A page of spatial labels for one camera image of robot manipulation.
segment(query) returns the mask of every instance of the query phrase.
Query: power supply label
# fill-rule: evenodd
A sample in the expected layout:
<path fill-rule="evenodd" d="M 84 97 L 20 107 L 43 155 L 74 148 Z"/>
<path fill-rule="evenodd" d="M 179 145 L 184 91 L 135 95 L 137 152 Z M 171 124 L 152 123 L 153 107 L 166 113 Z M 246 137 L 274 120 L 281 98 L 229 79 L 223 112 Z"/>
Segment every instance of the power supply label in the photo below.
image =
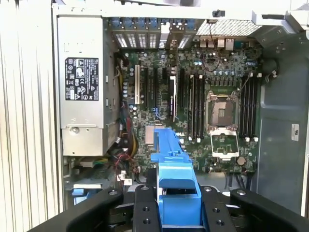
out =
<path fill-rule="evenodd" d="M 98 58 L 65 60 L 66 100 L 98 101 Z"/>

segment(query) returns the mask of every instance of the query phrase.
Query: mesh vent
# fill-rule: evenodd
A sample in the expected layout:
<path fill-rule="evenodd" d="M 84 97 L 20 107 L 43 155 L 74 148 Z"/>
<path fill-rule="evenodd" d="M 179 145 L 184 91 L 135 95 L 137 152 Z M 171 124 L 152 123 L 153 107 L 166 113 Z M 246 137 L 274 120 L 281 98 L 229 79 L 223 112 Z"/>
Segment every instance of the mesh vent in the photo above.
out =
<path fill-rule="evenodd" d="M 124 39 L 124 36 L 122 34 L 115 34 L 118 42 L 120 43 L 121 47 L 127 47 L 126 41 Z"/>
<path fill-rule="evenodd" d="M 139 34 L 139 42 L 141 48 L 146 48 L 146 36 L 144 34 Z"/>
<path fill-rule="evenodd" d="M 149 38 L 149 47 L 150 48 L 156 48 L 156 35 L 151 34 Z"/>
<path fill-rule="evenodd" d="M 181 42 L 180 42 L 178 48 L 179 48 L 179 49 L 183 49 L 183 48 L 185 47 L 185 45 L 187 44 L 187 42 L 189 41 L 190 38 L 191 38 L 191 35 L 185 35 L 185 36 L 183 37 L 183 39 L 181 40 Z"/>
<path fill-rule="evenodd" d="M 211 33 L 213 36 L 248 36 L 260 27 L 249 20 L 218 20 L 211 25 Z M 210 24 L 205 20 L 197 35 L 210 35 L 209 29 Z"/>
<path fill-rule="evenodd" d="M 134 34 L 128 34 L 127 39 L 129 40 L 130 46 L 136 48 L 135 36 Z"/>

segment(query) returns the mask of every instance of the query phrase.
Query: small sticker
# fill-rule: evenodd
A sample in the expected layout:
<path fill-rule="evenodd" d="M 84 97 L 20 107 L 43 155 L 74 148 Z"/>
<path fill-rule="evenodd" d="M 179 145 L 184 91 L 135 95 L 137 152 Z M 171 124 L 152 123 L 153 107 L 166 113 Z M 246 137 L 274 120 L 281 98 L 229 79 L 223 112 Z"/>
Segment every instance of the small sticker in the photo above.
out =
<path fill-rule="evenodd" d="M 132 179 L 125 179 L 124 180 L 124 185 L 125 186 L 131 186 L 132 185 Z"/>
<path fill-rule="evenodd" d="M 298 141 L 299 137 L 299 124 L 292 124 L 292 140 L 293 141 Z"/>

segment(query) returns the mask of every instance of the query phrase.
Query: metal side panel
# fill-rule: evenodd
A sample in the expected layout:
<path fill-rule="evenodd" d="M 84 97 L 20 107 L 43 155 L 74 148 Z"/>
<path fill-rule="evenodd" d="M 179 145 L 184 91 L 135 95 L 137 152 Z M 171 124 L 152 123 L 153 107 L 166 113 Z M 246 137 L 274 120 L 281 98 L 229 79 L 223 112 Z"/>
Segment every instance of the metal side panel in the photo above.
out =
<path fill-rule="evenodd" d="M 0 4 L 0 231 L 62 210 L 58 194 L 50 1 Z"/>
<path fill-rule="evenodd" d="M 305 33 L 265 50 L 279 75 L 261 89 L 257 193 L 304 215 L 308 174 L 309 42 Z"/>

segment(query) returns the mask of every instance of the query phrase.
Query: ribbed metal surface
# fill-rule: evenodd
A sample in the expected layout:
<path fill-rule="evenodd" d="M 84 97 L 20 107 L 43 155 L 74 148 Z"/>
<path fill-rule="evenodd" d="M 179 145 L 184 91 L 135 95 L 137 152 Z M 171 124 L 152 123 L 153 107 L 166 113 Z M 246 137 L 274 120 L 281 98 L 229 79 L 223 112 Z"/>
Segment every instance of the ribbed metal surface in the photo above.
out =
<path fill-rule="evenodd" d="M 213 36 L 248 36 L 260 27 L 249 20 L 218 20 L 215 24 L 208 24 L 205 20 L 197 35 L 210 35 L 211 30 Z"/>
<path fill-rule="evenodd" d="M 59 212 L 49 0 L 0 4 L 0 231 Z"/>

